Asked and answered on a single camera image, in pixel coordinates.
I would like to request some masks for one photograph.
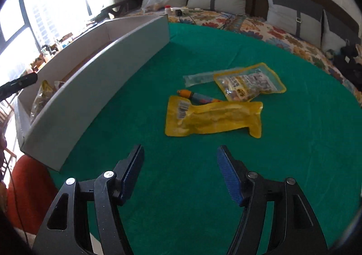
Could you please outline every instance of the metal screw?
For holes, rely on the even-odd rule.
[[[113,175],[114,175],[113,171],[106,171],[103,176],[108,179],[108,178],[112,177]]]
[[[67,185],[71,185],[71,184],[74,184],[75,183],[75,178],[73,177],[70,177],[66,180],[66,184]]]
[[[255,171],[249,171],[248,177],[250,177],[251,179],[255,179],[258,177],[258,174]]]
[[[295,184],[295,179],[289,177],[289,178],[287,178],[287,183],[291,184],[291,185],[294,185]]]

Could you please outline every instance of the yellow plastic bag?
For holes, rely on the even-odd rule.
[[[39,88],[38,94],[35,97],[35,100],[33,102],[32,108],[31,108],[30,124],[33,123],[35,118],[43,110],[43,108],[49,102],[49,100],[51,99],[53,94],[54,94],[53,88],[50,86],[50,84],[46,80],[43,80],[42,84]]]
[[[185,98],[171,96],[167,106],[167,136],[219,133],[249,127],[255,138],[261,137],[262,102],[217,102],[193,106]]]
[[[284,93],[287,89],[265,63],[217,73],[214,80],[229,101],[251,101],[259,94]]]

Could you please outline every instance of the cardboard box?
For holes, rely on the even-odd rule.
[[[167,16],[105,21],[84,33],[38,72],[15,102],[20,150],[59,171],[73,147],[113,95],[169,42]],[[43,80],[67,80],[30,125]]]

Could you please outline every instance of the green tablecloth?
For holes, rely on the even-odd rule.
[[[134,253],[225,254],[242,212],[216,162],[216,149],[225,144],[267,179],[294,177],[331,244],[352,219],[361,189],[362,117],[353,95],[317,67],[256,39],[183,24],[171,24],[170,32],[170,43],[109,101],[61,172],[51,173],[56,185],[68,177],[98,177],[140,143],[144,166],[132,198],[120,208]],[[264,103],[261,139],[247,129],[181,138],[164,134],[168,98],[184,87],[183,75],[259,62],[287,87],[284,94],[256,98]],[[215,83],[191,89],[224,99]],[[97,237],[94,210],[88,212]],[[272,205],[259,254],[267,247],[271,216]]]

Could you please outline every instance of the blue gripper pad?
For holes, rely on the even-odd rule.
[[[122,194],[121,201],[124,204],[129,198],[131,198],[133,189],[135,188],[138,175],[141,171],[144,162],[144,149],[140,147],[139,151],[132,158],[124,178],[122,179]]]
[[[241,206],[241,203],[244,200],[241,194],[241,180],[238,177],[234,167],[230,163],[228,156],[221,148],[218,148],[217,160],[231,199]]]

